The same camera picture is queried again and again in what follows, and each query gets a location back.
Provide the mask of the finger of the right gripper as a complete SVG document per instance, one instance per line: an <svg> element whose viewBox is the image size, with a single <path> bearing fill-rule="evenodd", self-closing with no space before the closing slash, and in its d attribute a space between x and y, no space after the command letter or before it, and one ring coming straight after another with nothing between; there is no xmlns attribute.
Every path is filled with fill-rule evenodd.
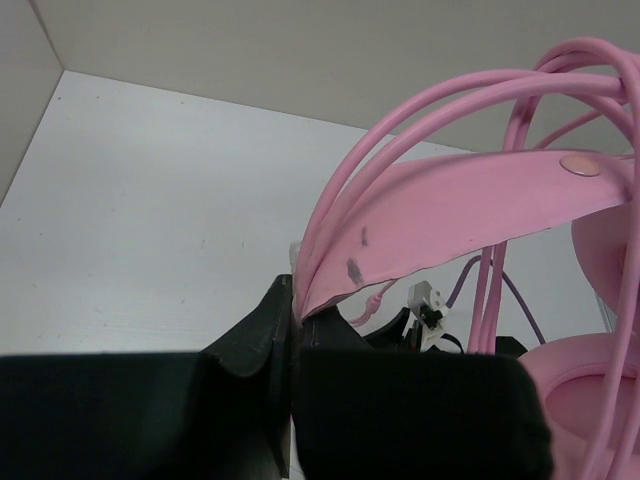
<svg viewBox="0 0 640 480"><path fill-rule="evenodd" d="M410 322L410 315L411 311L403 307L389 323L365 335L364 340L377 350L408 350L405 327Z"/></svg>

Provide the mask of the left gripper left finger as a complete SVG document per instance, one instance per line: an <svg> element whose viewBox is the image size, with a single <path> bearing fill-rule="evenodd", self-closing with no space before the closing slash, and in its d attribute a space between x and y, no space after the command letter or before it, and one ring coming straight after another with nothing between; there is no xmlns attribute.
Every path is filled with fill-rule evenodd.
<svg viewBox="0 0 640 480"><path fill-rule="evenodd" d="M5 479L284 479L292 279L199 351L1 359Z"/></svg>

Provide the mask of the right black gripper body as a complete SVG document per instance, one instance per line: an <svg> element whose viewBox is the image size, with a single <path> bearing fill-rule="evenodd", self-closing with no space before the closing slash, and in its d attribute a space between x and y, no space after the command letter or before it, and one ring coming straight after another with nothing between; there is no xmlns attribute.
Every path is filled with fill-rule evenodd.
<svg viewBox="0 0 640 480"><path fill-rule="evenodd" d="M444 333L439 340L439 348L450 353L463 353L462 343L453 335ZM495 352L500 355L519 358L528 352L526 347L511 336L498 336L496 338Z"/></svg>

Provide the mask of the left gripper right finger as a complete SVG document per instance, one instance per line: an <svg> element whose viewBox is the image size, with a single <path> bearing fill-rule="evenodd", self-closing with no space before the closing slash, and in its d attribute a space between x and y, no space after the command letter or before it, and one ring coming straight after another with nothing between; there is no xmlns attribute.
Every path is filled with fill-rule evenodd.
<svg viewBox="0 0 640 480"><path fill-rule="evenodd" d="M333 308L307 319L297 342L306 478L551 477L551 433L518 360L376 350Z"/></svg>

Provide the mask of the pink headphones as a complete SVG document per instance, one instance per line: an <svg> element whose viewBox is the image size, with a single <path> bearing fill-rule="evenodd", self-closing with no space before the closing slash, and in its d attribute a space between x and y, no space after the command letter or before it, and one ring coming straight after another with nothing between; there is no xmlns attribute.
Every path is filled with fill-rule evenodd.
<svg viewBox="0 0 640 480"><path fill-rule="evenodd" d="M598 378L589 434L573 433L567 410L549 410L558 434L559 479L639 475L639 162L524 144L541 97L562 94L639 140L639 60L582 45L532 70L488 70L431 87L388 114L348 153L312 212L294 270L298 321L375 285L479 252L468 348L493 349L510 240L571 227L581 269L616 314L610 334L553 342L524 357L542 400ZM483 154L406 162L430 134L484 108L512 102L503 147Z"/></svg>

